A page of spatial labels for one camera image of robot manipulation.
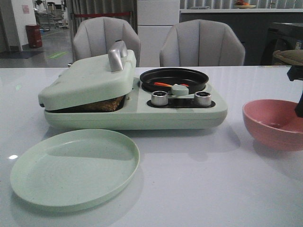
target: green floor marking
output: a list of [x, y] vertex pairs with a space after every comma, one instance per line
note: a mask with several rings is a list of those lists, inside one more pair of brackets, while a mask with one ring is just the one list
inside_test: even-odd
[[63, 55], [65, 55], [67, 52], [57, 52], [57, 53], [53, 53], [51, 56], [48, 56], [47, 58], [60, 58], [62, 57]]

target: mini frying pan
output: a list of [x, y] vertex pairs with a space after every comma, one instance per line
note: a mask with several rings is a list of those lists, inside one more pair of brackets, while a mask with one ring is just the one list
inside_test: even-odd
[[155, 85], [155, 82], [174, 85], [188, 85], [189, 94], [202, 91], [208, 82], [208, 76], [202, 72], [184, 68], [159, 68], [141, 74], [142, 87], [148, 91], [170, 91], [170, 87]]

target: silver knob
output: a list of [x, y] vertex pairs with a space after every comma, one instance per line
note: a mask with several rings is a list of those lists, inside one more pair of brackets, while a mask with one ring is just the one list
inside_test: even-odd
[[209, 106], [212, 104], [211, 94], [205, 91], [197, 91], [194, 96], [194, 103], [199, 106]]
[[151, 94], [151, 103], [156, 106], [163, 106], [169, 103], [167, 92], [165, 91], [154, 91]]

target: gray floor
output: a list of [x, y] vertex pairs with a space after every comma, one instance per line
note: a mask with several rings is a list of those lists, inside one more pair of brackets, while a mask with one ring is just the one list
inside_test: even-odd
[[66, 68], [72, 61], [70, 30], [51, 29], [42, 34], [42, 47], [23, 51], [43, 51], [27, 59], [0, 59], [0, 68]]

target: white cabinet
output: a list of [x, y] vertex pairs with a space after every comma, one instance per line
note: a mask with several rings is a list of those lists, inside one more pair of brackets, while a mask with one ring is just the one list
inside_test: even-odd
[[172, 25], [179, 22], [179, 0], [138, 0], [140, 67], [160, 66], [159, 53]]

